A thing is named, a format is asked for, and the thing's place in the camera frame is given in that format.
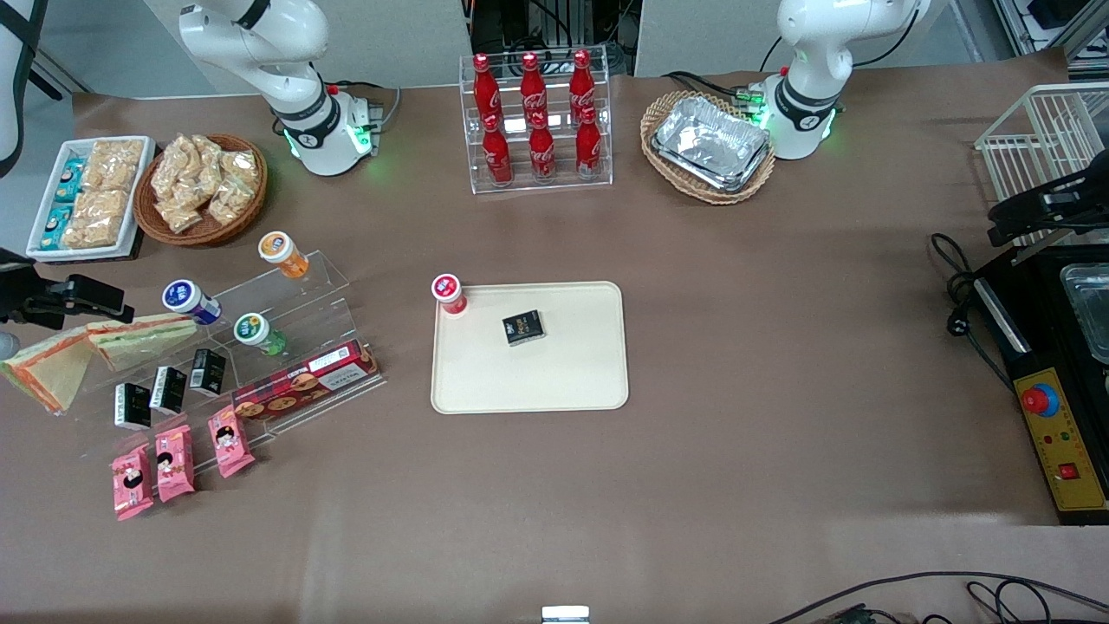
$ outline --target red bottle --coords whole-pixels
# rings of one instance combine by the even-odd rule
[[[486,152],[486,164],[489,165],[492,185],[507,186],[512,183],[512,161],[508,157],[508,141],[500,133],[496,119],[488,117],[482,123],[486,135],[481,140],[481,147]]]
[[[546,184],[554,178],[554,137],[545,124],[531,131],[528,143],[531,146],[531,171],[537,182]]]
[[[489,73],[489,57],[482,53],[474,54],[474,100],[478,104],[478,114],[481,115],[481,124],[486,125],[486,120],[492,119],[495,125],[500,124],[503,113],[500,110],[500,86],[497,79]]]
[[[601,172],[601,131],[597,129],[597,109],[581,111],[578,126],[578,176],[592,180]]]
[[[570,78],[570,123],[581,121],[581,111],[593,108],[593,74],[589,72],[589,50],[573,53],[573,76]]]
[[[535,52],[523,53],[520,96],[523,98],[523,119],[528,127],[547,127],[547,84],[539,75],[539,57]]]

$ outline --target red box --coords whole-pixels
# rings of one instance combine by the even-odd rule
[[[246,419],[285,417],[367,377],[377,361],[357,340],[244,386],[231,395],[235,415]]]

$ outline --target small black box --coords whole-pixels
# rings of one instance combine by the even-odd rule
[[[525,311],[523,315],[509,317],[502,321],[505,324],[505,336],[508,337],[508,346],[516,347],[529,340],[543,338],[543,325],[539,320],[539,310]]]
[[[154,376],[154,388],[150,393],[150,409],[166,417],[181,413],[185,402],[185,386],[189,376],[173,367],[159,367]]]
[[[133,383],[115,387],[115,427],[150,429],[150,391]]]
[[[223,370],[227,359],[211,349],[197,349],[193,357],[193,372],[189,376],[189,390],[205,397],[218,397],[223,389]]]

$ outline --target white wire rack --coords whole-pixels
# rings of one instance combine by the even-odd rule
[[[1109,82],[1040,84],[1005,111],[981,136],[981,152],[997,201],[1081,171],[1105,149],[1098,129],[1109,131]],[[1047,229],[1021,236],[1036,243]],[[1109,243],[1109,229],[1071,235],[1060,243]]]

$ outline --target bottle cap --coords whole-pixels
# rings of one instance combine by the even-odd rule
[[[201,301],[201,288],[190,279],[177,279],[170,282],[162,290],[162,304],[176,311],[177,315],[187,315]]]
[[[247,347],[256,347],[269,337],[269,321],[262,315],[247,311],[235,324],[235,338]]]
[[[281,264],[293,255],[296,245],[285,232],[269,232],[258,241],[258,255],[266,262]]]
[[[444,273],[431,282],[431,294],[439,303],[454,303],[462,296],[462,283],[450,273]]]

